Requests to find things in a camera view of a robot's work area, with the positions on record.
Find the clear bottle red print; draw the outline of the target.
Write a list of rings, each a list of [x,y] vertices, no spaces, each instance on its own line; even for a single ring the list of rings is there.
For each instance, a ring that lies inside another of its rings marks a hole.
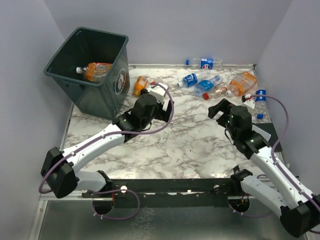
[[[222,82],[213,88],[211,88],[208,92],[205,92],[202,97],[207,101],[209,99],[218,98],[220,96],[225,96],[228,91],[228,85],[225,82]]]

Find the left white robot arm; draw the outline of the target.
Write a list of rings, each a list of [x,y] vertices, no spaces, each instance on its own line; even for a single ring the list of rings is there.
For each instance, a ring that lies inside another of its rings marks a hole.
[[[84,172],[81,169],[96,157],[135,136],[147,135],[145,128],[152,120],[160,120],[168,125],[174,114],[173,99],[169,100],[166,110],[163,106],[155,96],[144,93],[131,109],[117,116],[89,139],[68,149],[53,147],[48,150],[40,171],[42,181],[38,187],[39,193],[54,193],[56,198],[61,199],[74,190],[89,190],[101,198],[106,197],[111,190],[109,177],[102,171]]]

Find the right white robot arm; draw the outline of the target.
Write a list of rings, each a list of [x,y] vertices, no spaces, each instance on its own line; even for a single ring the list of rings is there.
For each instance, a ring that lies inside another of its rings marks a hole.
[[[229,189],[236,195],[249,194],[267,206],[283,228],[299,238],[320,224],[320,197],[303,185],[275,156],[274,148],[253,129],[252,116],[246,106],[234,105],[222,99],[208,108],[208,117],[222,115],[217,123],[224,127],[236,149],[253,162],[274,185],[274,188],[248,174],[230,182]]]

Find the large orange bottle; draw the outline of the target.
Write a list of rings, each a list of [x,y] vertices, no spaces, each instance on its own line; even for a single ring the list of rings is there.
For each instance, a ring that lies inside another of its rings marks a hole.
[[[113,65],[111,63],[91,62],[85,67],[76,67],[75,72],[91,83],[100,83]]]
[[[257,84],[257,78],[248,71],[237,74],[229,83],[227,96],[244,96]]]

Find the Pepsi bottle edge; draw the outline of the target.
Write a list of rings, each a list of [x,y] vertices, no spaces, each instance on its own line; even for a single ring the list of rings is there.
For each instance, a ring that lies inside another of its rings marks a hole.
[[[262,120],[265,116],[266,111],[266,97],[267,91],[264,87],[261,87],[259,90],[255,92],[256,95],[262,95],[255,98],[255,110],[256,110],[256,117],[258,120]]]

